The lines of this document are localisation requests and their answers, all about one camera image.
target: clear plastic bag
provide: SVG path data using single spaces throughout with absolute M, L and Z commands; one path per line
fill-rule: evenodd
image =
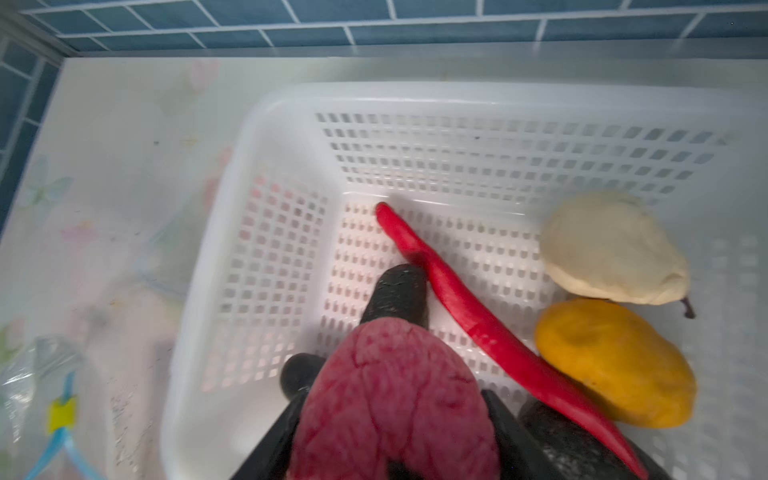
M 98 373 L 67 340 L 57 336 L 37 338 L 0 374 L 0 478 L 23 480 L 43 455 L 51 440 L 48 432 L 51 404 L 65 390 L 73 373 L 76 419 L 69 432 L 84 460 L 106 475 L 108 409 L 104 384 Z M 85 478 L 64 449 L 38 478 Z

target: pink meat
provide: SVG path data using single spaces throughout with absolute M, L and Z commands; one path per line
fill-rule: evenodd
M 403 319 L 358 326 L 317 377 L 288 478 L 386 480 L 388 461 L 426 480 L 497 480 L 493 425 L 475 378 Z

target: table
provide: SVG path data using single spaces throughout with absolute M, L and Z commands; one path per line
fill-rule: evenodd
M 109 478 L 164 478 L 168 366 L 207 208 L 246 113 L 307 81 L 765 88 L 768 61 L 513 58 L 67 60 L 0 243 L 0 367 L 63 335 L 98 370 Z M 59 478 L 76 478 L 64 471 Z

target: blue tile wall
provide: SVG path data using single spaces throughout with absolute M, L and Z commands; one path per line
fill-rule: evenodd
M 14 0 L 79 51 L 768 37 L 768 0 Z
M 0 34 L 0 233 L 58 68 Z

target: dark green avocado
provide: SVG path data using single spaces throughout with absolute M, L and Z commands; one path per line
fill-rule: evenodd
M 582 427 L 537 399 L 528 400 L 520 423 L 568 480 L 637 480 L 637 476 Z M 671 480 L 654 460 L 630 442 L 648 470 L 648 480 Z

